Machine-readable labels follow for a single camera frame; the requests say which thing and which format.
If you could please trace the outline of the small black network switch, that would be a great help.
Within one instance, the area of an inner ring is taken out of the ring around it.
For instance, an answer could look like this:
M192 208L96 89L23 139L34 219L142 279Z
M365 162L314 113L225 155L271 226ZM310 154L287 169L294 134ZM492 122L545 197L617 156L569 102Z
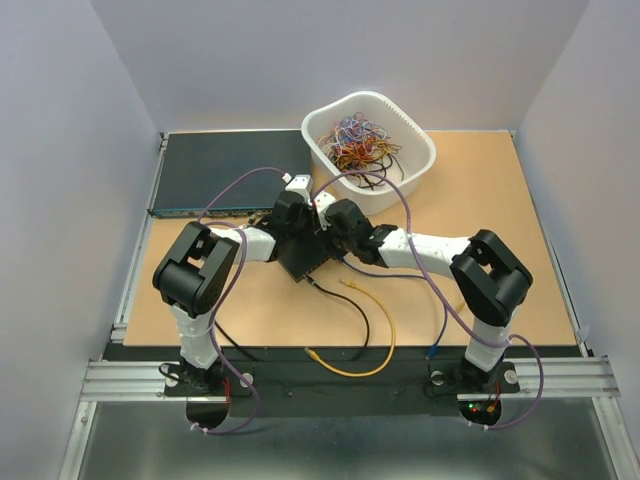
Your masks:
M278 247L277 261L299 283L330 258L323 239L313 231L288 238Z

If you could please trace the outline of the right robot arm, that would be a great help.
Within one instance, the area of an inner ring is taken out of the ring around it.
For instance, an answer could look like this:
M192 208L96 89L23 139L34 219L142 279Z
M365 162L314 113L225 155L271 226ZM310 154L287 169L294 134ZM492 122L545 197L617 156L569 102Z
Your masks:
M473 314L461 381L482 390L495 380L512 319L533 284L532 274L497 234L485 229L470 237L415 234L396 225L373 226L348 199L316 200L314 206L339 256L351 254L381 268L415 269L428 283L432 275L453 279Z

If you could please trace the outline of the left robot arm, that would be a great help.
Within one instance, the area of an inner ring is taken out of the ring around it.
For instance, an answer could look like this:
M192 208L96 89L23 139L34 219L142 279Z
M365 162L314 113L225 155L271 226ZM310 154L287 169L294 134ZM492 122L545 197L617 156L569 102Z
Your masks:
M223 371L215 364L218 353L211 339L211 316L230 293L231 269L241 269L246 262L276 261L300 282L326 259L315 237L319 228L310 201L292 191L281 192L272 211L249 225L189 222L152 278L180 333L180 370L167 377L202 394L215 392Z

